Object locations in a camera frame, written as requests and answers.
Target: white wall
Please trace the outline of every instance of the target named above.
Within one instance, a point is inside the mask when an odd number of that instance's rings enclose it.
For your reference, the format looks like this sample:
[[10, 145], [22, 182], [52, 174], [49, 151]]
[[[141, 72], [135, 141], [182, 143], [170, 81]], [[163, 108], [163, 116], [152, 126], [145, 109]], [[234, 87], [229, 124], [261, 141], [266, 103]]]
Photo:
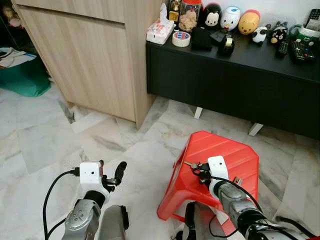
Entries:
[[240, 8], [242, 13], [248, 9], [258, 10], [262, 22], [264, 16], [275, 14], [292, 17], [297, 24], [304, 23], [311, 9], [320, 9], [320, 0], [202, 0], [204, 6], [208, 3], [218, 3], [222, 10], [233, 5]]

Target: jar lid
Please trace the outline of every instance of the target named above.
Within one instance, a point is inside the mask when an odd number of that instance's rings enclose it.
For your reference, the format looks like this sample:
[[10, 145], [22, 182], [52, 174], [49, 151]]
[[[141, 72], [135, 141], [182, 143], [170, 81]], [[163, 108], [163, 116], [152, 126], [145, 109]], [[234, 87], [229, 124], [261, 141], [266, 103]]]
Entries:
[[200, 5], [202, 0], [182, 0], [185, 4]]

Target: snack jar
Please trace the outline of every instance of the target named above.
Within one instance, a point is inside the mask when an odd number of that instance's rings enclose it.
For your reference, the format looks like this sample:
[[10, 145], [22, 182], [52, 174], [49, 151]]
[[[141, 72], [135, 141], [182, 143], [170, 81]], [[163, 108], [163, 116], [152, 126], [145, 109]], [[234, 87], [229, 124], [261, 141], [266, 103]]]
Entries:
[[197, 26], [202, 0], [182, 0], [180, 8], [179, 28], [191, 32]]

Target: wooden cabinet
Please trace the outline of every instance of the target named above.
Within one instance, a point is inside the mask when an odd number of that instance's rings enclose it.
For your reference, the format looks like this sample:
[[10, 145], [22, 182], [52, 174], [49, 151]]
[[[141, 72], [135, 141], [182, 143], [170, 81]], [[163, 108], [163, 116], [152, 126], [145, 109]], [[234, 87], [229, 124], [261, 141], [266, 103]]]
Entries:
[[146, 31], [159, 16], [161, 2], [124, 2], [16, 0], [13, 4], [66, 101], [140, 127], [153, 100], [147, 94]]

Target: green bag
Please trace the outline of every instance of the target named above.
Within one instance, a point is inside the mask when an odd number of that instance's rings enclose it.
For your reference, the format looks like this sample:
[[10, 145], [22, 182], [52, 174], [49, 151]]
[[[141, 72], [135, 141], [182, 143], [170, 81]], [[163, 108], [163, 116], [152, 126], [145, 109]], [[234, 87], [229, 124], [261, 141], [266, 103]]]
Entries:
[[26, 97], [38, 97], [50, 89], [50, 81], [40, 58], [0, 69], [0, 88]]

